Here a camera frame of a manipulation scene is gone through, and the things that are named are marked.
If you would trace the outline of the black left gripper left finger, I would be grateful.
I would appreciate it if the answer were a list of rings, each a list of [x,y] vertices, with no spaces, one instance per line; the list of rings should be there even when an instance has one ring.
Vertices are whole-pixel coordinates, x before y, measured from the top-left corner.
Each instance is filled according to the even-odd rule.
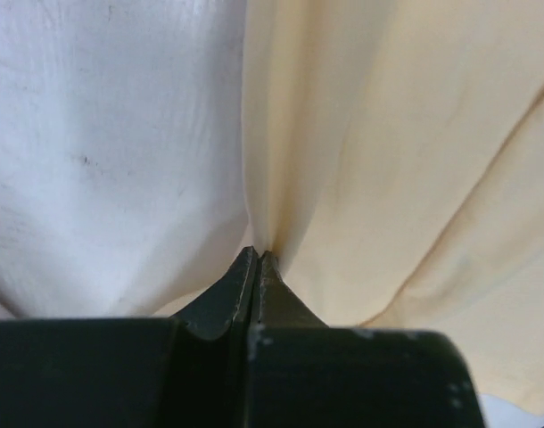
[[[257,252],[170,317],[0,321],[0,427],[238,427]]]

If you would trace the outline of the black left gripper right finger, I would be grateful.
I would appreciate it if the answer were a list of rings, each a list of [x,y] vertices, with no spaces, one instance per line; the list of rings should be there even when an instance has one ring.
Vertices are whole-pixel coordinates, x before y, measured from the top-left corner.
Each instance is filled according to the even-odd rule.
[[[412,329],[331,327],[259,261],[247,337],[250,427],[482,427],[451,340]]]

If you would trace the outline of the yellow t shirt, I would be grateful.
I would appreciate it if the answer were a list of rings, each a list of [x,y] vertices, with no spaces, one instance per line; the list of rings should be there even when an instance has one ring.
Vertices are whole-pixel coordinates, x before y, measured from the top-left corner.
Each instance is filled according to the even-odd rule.
[[[178,18],[240,51],[235,245],[325,321],[423,327],[478,390],[544,413],[544,1],[225,1]]]

